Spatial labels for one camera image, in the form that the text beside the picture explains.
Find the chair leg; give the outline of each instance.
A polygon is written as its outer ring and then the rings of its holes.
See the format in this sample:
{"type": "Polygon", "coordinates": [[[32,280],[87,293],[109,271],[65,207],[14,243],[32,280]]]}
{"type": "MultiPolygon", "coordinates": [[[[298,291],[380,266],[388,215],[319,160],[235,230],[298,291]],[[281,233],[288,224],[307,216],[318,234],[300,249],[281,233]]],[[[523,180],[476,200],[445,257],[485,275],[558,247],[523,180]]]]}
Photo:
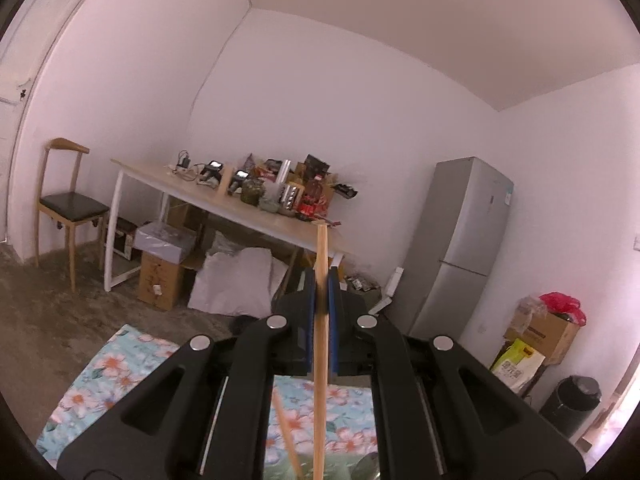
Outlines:
{"type": "Polygon", "coordinates": [[[36,267],[40,266],[40,210],[36,208],[36,219],[33,224],[34,246],[36,251],[36,267]]]}
{"type": "Polygon", "coordinates": [[[71,292],[76,291],[76,226],[69,226],[69,276],[71,292]]]}
{"type": "Polygon", "coordinates": [[[100,226],[98,229],[98,266],[100,270],[104,269],[104,243],[107,239],[107,219],[108,213],[100,218],[100,226]]]}

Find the trash can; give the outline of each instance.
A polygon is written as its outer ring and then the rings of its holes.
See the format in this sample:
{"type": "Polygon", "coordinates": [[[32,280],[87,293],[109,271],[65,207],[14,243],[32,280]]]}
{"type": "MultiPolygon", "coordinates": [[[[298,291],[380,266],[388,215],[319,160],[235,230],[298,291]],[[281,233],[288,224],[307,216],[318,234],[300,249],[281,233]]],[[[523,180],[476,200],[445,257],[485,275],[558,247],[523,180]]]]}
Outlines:
{"type": "Polygon", "coordinates": [[[560,381],[542,406],[540,415],[565,437],[571,438],[598,407],[601,397],[596,379],[573,375],[560,381]]]}

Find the white wall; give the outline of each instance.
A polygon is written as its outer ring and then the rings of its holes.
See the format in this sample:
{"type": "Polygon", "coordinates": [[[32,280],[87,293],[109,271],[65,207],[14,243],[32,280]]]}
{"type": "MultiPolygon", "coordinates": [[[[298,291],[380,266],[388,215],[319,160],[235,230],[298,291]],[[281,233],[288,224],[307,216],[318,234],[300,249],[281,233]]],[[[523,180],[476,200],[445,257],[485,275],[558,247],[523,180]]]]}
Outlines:
{"type": "Polygon", "coordinates": [[[570,374],[608,396],[640,342],[640,65],[500,113],[502,156],[515,182],[498,261],[462,342],[485,364],[519,298],[559,290],[588,324],[533,391],[540,405],[570,374]]]}
{"type": "MultiPolygon", "coordinates": [[[[184,145],[191,105],[248,0],[86,0],[40,73],[18,140],[10,185],[9,242],[33,255],[37,167],[43,146],[66,137],[88,146],[78,191],[109,204],[111,157],[168,162],[184,145]]],[[[68,187],[70,158],[50,158],[45,192],[68,187]]],[[[157,195],[127,185],[122,214],[146,219],[157,195]]],[[[79,240],[95,235],[87,228],[79,240]]],[[[63,246],[41,216],[40,251],[63,246]]]]}
{"type": "Polygon", "coordinates": [[[252,9],[202,89],[194,162],[311,153],[359,194],[330,217],[379,279],[402,263],[440,160],[488,155],[497,113],[426,64],[375,40],[252,9]]]}
{"type": "Polygon", "coordinates": [[[0,38],[0,240],[15,140],[31,88],[66,20],[82,0],[24,0],[0,38]]]}

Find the table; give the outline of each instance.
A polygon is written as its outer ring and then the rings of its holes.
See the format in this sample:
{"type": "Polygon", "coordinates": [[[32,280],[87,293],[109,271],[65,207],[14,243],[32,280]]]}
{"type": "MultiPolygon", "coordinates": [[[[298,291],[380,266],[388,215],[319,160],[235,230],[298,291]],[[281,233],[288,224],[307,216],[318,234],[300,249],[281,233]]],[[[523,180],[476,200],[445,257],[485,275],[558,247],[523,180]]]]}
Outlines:
{"type": "MultiPolygon", "coordinates": [[[[111,287],[124,282],[140,270],[140,267],[136,267],[118,276],[113,276],[113,243],[122,197],[122,182],[125,175],[162,192],[159,219],[165,218],[169,197],[173,196],[231,222],[316,252],[318,230],[315,225],[309,222],[262,211],[227,194],[219,196],[217,190],[211,189],[209,186],[199,186],[195,181],[188,182],[173,174],[168,167],[158,163],[123,162],[114,158],[111,161],[120,167],[120,171],[113,191],[107,230],[107,248],[104,261],[104,290],[107,292],[111,290],[111,287]]],[[[335,228],[330,229],[328,255],[333,257],[332,266],[340,264],[345,252],[348,251],[344,239],[335,228]]]]}

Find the red plastic bag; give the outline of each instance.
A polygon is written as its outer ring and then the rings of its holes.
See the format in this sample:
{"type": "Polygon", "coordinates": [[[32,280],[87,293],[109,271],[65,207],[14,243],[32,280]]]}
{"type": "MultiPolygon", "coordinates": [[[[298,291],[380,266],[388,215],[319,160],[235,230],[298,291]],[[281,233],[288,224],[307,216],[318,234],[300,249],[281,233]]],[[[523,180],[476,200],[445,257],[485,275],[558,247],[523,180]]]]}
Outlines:
{"type": "Polygon", "coordinates": [[[549,312],[553,314],[568,314],[571,317],[571,321],[580,326],[587,324],[587,317],[580,309],[580,300],[576,300],[562,292],[543,294],[540,296],[540,300],[545,302],[549,312]]]}

